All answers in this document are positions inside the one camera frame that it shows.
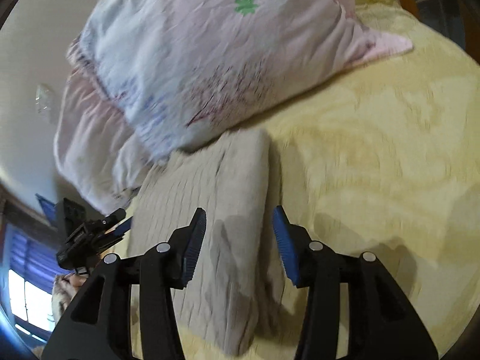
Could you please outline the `person's left hand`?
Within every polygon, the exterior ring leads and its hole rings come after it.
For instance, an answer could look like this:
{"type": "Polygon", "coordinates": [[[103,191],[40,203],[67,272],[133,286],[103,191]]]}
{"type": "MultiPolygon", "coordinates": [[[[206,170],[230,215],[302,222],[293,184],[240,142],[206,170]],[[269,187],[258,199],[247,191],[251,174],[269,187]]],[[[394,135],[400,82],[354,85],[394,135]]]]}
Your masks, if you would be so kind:
{"type": "Polygon", "coordinates": [[[51,308],[55,324],[59,322],[72,302],[73,297],[75,297],[86,280],[87,278],[85,276],[76,273],[55,276],[51,298],[51,308]]]}

